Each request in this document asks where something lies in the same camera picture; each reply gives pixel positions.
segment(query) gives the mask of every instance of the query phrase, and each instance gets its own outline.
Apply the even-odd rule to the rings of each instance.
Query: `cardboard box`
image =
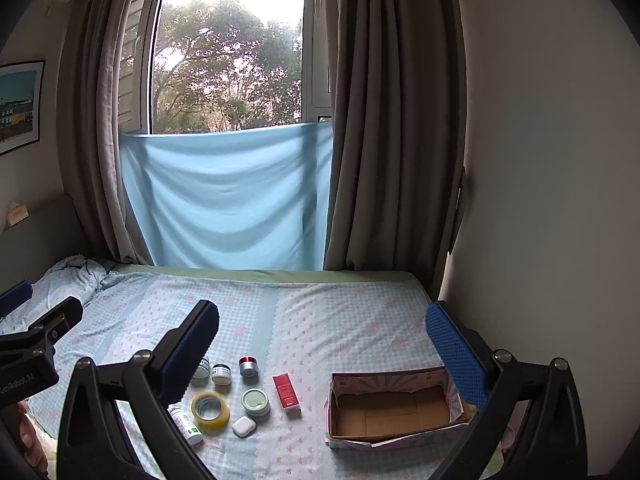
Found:
[[[471,419],[444,367],[333,374],[326,442],[341,449],[396,449],[458,438]]]

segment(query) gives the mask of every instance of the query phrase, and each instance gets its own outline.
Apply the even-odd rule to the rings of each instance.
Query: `red box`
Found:
[[[299,411],[300,403],[293,390],[289,374],[276,375],[273,377],[273,382],[276,384],[276,391],[285,413]]]

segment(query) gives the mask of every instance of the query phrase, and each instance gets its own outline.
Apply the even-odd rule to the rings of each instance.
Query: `window frame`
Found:
[[[151,78],[156,30],[162,0],[145,0],[134,50],[132,119],[119,126],[121,133],[152,134]],[[328,59],[324,0],[304,0],[302,17],[302,123],[330,117]]]

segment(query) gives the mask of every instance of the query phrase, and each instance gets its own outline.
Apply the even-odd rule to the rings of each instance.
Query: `wall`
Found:
[[[493,348],[565,357],[590,472],[640,423],[640,47],[609,0],[460,0],[471,204],[443,297]]]
[[[34,208],[63,192],[56,146],[56,87],[69,12],[69,4],[34,0],[0,53],[0,65],[46,60],[40,99],[40,141],[0,155],[0,231],[5,227],[12,200]]]

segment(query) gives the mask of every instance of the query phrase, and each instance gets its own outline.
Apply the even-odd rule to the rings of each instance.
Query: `roll of tape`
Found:
[[[213,403],[220,407],[220,413],[215,418],[204,418],[202,416],[205,406]],[[205,428],[206,430],[215,430],[222,428],[229,422],[229,407],[226,405],[225,399],[223,399],[216,392],[207,392],[205,394],[198,394],[191,401],[191,413],[196,421],[196,424]]]

